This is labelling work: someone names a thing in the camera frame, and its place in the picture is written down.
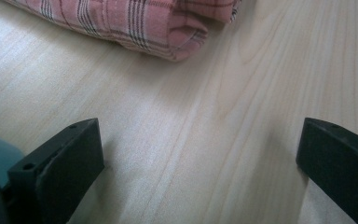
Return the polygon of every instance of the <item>pink plaid fabric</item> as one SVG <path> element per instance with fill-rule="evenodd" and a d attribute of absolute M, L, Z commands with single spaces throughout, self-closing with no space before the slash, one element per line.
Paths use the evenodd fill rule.
<path fill-rule="evenodd" d="M 208 30 L 198 15 L 230 22 L 240 0 L 6 0 L 79 33 L 180 61 Z"/>

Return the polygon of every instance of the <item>light wood surface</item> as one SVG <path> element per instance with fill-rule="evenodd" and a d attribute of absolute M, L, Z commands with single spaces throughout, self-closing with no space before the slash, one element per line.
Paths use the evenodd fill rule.
<path fill-rule="evenodd" d="M 0 1 L 0 138 L 27 154 L 99 119 L 107 168 L 70 223 L 351 223 L 295 156 L 305 117 L 358 133 L 358 0 L 207 22 L 170 63 Z"/>

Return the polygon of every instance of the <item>wooden table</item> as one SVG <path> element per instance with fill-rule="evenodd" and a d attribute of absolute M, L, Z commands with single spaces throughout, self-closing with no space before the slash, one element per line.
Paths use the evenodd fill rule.
<path fill-rule="evenodd" d="M 170 63 L 0 1 L 0 138 L 27 154 L 99 119 L 107 168 L 70 223 L 352 223 L 295 156 L 305 117 L 358 133 L 358 0 L 208 23 Z"/>

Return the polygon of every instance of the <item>checkered pattern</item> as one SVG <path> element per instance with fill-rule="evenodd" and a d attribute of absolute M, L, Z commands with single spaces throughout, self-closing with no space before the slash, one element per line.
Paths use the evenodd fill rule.
<path fill-rule="evenodd" d="M 180 61 L 199 49 L 208 30 L 198 16 L 235 18 L 240 0 L 6 0 L 79 33 L 127 49 Z"/>

